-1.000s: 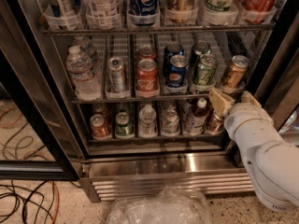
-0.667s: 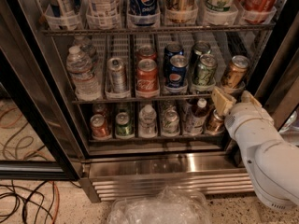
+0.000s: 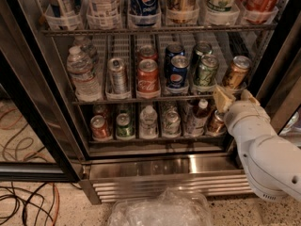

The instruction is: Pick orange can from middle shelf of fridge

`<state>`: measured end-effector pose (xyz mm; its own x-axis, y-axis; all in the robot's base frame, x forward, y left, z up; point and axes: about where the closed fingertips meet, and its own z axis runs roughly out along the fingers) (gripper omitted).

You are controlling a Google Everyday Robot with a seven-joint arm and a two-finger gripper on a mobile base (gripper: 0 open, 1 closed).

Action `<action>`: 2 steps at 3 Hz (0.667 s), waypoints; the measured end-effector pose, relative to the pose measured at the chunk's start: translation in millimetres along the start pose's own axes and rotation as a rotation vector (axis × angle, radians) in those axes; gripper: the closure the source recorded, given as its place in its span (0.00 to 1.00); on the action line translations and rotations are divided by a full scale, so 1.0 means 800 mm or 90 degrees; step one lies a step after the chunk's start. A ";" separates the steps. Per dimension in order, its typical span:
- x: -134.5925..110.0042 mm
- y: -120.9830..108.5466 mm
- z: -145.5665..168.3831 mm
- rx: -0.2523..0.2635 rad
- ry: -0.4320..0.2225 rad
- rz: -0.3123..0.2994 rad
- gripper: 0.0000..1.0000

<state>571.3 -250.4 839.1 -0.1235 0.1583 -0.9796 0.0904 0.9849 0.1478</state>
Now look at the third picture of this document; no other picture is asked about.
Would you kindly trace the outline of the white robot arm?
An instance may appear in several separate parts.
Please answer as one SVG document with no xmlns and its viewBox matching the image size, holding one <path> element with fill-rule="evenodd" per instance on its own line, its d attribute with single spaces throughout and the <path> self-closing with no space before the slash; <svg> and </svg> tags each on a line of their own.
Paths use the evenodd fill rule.
<svg viewBox="0 0 301 226">
<path fill-rule="evenodd" d="M 301 150 L 276 133 L 270 117 L 248 90 L 236 99 L 217 86 L 213 96 L 235 139 L 252 191 L 269 202 L 280 202 L 287 196 L 301 201 Z"/>
</svg>

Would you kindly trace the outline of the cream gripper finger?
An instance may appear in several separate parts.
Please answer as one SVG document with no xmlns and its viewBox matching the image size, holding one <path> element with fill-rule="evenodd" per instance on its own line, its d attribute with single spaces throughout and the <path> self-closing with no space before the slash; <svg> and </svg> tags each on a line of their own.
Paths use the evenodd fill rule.
<svg viewBox="0 0 301 226">
<path fill-rule="evenodd" d="M 236 100 L 231 93 L 220 86 L 214 88 L 213 96 L 215 106 L 220 113 L 225 113 Z"/>
<path fill-rule="evenodd" d="M 260 105 L 260 102 L 251 94 L 251 92 L 247 89 L 244 89 L 241 93 L 242 101 L 249 101 L 254 105 Z"/>
</svg>

